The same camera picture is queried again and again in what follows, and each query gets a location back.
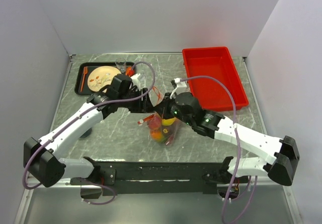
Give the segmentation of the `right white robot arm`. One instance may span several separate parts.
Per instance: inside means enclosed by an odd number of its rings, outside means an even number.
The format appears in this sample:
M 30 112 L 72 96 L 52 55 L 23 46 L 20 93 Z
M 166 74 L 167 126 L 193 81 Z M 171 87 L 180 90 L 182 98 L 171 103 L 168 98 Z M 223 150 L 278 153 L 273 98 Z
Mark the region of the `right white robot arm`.
M 224 182 L 231 183 L 242 176 L 264 176 L 283 186 L 292 185 L 300 160 L 294 138 L 273 137 L 234 123 L 220 113 L 203 109 L 188 92 L 172 99 L 165 97 L 154 110 L 164 119 L 181 120 L 201 136 L 225 141 L 255 154 L 252 158 L 232 158 L 220 170 Z

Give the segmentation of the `red fake apple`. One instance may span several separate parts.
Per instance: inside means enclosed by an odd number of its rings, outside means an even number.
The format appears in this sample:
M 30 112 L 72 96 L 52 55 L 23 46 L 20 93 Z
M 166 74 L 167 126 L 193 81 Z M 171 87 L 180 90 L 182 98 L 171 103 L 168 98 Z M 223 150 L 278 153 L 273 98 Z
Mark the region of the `red fake apple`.
M 148 127 L 152 131 L 157 131 L 162 125 L 162 119 L 158 115 L 154 115 L 149 121 L 148 121 Z

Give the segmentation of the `clear zip top bag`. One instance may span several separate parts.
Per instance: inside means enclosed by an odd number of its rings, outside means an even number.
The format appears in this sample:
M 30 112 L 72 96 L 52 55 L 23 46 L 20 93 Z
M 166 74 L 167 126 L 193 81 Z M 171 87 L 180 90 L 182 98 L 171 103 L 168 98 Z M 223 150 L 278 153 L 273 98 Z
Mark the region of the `clear zip top bag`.
M 164 98 L 164 95 L 160 92 L 160 90 L 157 87 L 153 87 L 152 91 L 155 93 L 155 95 L 157 96 L 157 101 L 156 104 L 160 103 L 162 101 L 162 99 Z M 141 118 L 140 120 L 137 121 L 137 124 L 139 126 L 143 126 L 145 125 L 146 127 L 148 127 L 148 121 L 154 116 L 154 115 L 158 115 L 155 111 L 153 113 L 150 113 L 147 117 L 145 118 Z M 160 131 L 163 136 L 164 139 L 162 141 L 155 141 L 159 144 L 164 144 L 165 146 L 170 146 L 172 144 L 172 142 L 174 141 L 176 134 L 178 132 L 179 126 L 180 126 L 180 121 L 179 119 L 175 118 L 176 121 L 171 125 L 171 126 L 162 126 L 159 128 Z

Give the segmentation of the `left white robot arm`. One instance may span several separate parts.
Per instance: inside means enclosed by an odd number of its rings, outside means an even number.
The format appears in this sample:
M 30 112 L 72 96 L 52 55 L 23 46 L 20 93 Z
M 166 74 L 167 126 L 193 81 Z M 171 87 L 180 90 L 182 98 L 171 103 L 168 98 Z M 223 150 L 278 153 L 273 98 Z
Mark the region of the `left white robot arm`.
M 29 138 L 24 143 L 22 183 L 26 189 L 27 174 L 34 176 L 41 185 L 51 187 L 60 179 L 82 178 L 93 185 L 99 181 L 99 166 L 88 158 L 66 159 L 66 149 L 82 135 L 103 121 L 119 108 L 132 113 L 145 113 L 153 108 L 149 92 L 153 89 L 140 86 L 140 76 L 118 74 L 102 90 L 90 95 L 86 102 L 69 119 L 45 136 Z

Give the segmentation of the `yellow fake fruit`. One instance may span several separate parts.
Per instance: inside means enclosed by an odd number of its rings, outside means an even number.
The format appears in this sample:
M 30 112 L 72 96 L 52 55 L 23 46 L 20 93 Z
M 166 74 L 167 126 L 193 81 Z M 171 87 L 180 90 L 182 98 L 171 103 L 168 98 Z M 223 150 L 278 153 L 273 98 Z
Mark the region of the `yellow fake fruit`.
M 171 126 L 175 121 L 175 118 L 162 119 L 162 126 Z

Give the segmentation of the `orange fake fruit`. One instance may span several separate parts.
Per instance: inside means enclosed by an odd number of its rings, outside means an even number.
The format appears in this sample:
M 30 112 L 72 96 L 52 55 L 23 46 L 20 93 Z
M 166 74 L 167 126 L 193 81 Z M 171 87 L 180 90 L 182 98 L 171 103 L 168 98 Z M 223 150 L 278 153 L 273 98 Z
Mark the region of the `orange fake fruit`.
M 155 141 L 162 141 L 164 139 L 164 136 L 160 131 L 150 131 L 150 136 Z

